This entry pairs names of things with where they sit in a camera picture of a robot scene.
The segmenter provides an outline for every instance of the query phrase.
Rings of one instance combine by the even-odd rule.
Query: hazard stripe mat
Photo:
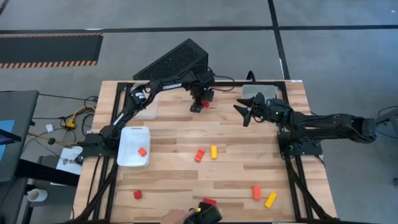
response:
[[[96,65],[102,33],[0,35],[0,68]]]

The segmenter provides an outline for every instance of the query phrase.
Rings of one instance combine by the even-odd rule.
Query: small wooden block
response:
[[[140,149],[138,150],[138,153],[139,153],[142,157],[144,157],[144,156],[147,154],[147,151],[146,151],[144,148],[140,148]]]
[[[135,198],[135,199],[140,199],[140,198],[142,198],[141,190],[136,190],[136,191],[134,192],[134,198]]]
[[[195,156],[195,161],[200,162],[204,154],[205,151],[203,149],[199,149],[197,155]]]
[[[260,185],[253,186],[253,199],[254,200],[261,200],[261,188]]]
[[[211,147],[211,159],[217,159],[217,146]]]
[[[212,200],[212,199],[209,199],[209,198],[204,198],[204,199],[203,199],[203,203],[207,203],[207,204],[209,204],[209,205],[216,205],[216,204],[217,204],[217,201]]]
[[[271,194],[269,194],[269,197],[268,197],[268,199],[267,199],[267,201],[266,201],[264,206],[267,207],[267,208],[271,208],[272,203],[274,203],[275,198],[276,198],[276,193],[275,192],[271,192]]]

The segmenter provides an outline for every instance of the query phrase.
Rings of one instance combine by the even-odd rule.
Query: yellow cylinder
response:
[[[217,159],[217,146],[211,147],[211,159]]]

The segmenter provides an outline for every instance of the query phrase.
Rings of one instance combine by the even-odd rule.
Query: orange block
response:
[[[205,151],[203,149],[199,149],[197,155],[195,156],[195,161],[200,162],[204,154]]]
[[[254,200],[261,200],[261,188],[260,185],[253,186],[253,199]]]
[[[147,151],[145,151],[145,149],[142,147],[142,148],[140,148],[140,149],[138,150],[138,153],[139,153],[142,157],[144,157],[144,156],[147,154]]]

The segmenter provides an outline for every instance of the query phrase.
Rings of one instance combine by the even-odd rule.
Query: white paper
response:
[[[63,148],[61,153],[61,159],[58,160],[57,170],[63,170],[72,174],[81,174],[81,165],[75,163],[76,157],[81,153],[83,149],[80,146],[74,146],[73,148]]]

